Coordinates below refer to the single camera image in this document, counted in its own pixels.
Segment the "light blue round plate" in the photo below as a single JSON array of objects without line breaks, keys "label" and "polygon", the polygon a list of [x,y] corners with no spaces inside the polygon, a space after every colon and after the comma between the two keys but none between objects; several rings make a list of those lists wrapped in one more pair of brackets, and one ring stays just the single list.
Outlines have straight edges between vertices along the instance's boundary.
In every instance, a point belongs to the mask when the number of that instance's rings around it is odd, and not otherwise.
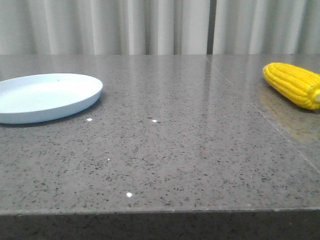
[{"label": "light blue round plate", "polygon": [[103,83],[75,73],[28,75],[0,83],[0,122],[33,124],[64,118],[92,106]]}]

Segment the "yellow corn cob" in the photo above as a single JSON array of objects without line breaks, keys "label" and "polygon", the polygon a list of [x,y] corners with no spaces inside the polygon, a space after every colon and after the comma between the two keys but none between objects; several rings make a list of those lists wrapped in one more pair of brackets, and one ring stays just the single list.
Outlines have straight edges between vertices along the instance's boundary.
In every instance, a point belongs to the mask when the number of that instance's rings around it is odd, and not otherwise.
[{"label": "yellow corn cob", "polygon": [[320,108],[320,75],[283,62],[271,62],[263,68],[270,86],[297,106],[307,110]]}]

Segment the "white pleated curtain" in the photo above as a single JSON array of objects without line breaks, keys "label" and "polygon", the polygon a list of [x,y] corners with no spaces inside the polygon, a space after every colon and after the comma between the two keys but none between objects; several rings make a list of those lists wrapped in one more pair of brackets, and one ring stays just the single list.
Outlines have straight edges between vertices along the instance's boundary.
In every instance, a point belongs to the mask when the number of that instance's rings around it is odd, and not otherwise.
[{"label": "white pleated curtain", "polygon": [[317,0],[3,0],[3,55],[317,54]]}]

